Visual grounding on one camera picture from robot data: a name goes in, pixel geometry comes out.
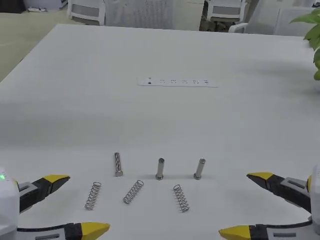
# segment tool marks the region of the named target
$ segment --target white cabinet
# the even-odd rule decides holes
[[[204,0],[174,0],[173,29],[198,31]]]

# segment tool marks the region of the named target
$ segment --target robotic arm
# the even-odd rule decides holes
[[[68,223],[46,228],[18,228],[19,214],[41,202],[70,179],[49,175],[34,182],[18,184],[0,168],[0,240],[96,240],[107,223]]]
[[[240,225],[219,231],[227,240],[320,240],[320,165],[307,181],[255,172],[247,175],[260,187],[311,213],[309,221],[291,225]]]

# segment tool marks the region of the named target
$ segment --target metal pin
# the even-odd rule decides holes
[[[201,173],[202,173],[202,170],[204,169],[205,163],[206,163],[206,160],[204,158],[201,158],[199,161],[198,167],[196,169],[196,172],[195,174],[193,174],[193,177],[195,180],[201,179]]]
[[[120,163],[120,154],[118,152],[114,153],[114,159],[115,159],[115,176],[121,177],[124,175],[121,169],[121,163]]]
[[[156,172],[155,179],[162,180],[164,178],[164,166],[165,160],[163,158],[159,158],[158,171]]]

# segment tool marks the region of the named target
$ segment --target white chair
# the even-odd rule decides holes
[[[296,17],[309,14],[314,10],[312,7],[283,7],[280,8],[274,35],[280,36],[305,36],[306,33],[314,26],[305,22],[290,23]]]
[[[112,27],[173,29],[174,1],[105,0],[105,22]]]
[[[246,0],[206,1],[208,3],[207,21],[212,21],[212,18],[217,22],[242,22],[244,20]]]
[[[106,4],[104,0],[68,0],[67,16],[98,21],[105,24]]]
[[[231,26],[229,33],[273,35],[281,8],[311,8],[313,3],[314,0],[259,0],[249,22]]]

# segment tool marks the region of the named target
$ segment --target floor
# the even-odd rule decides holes
[[[0,82],[56,24],[82,24],[55,12],[0,13]]]

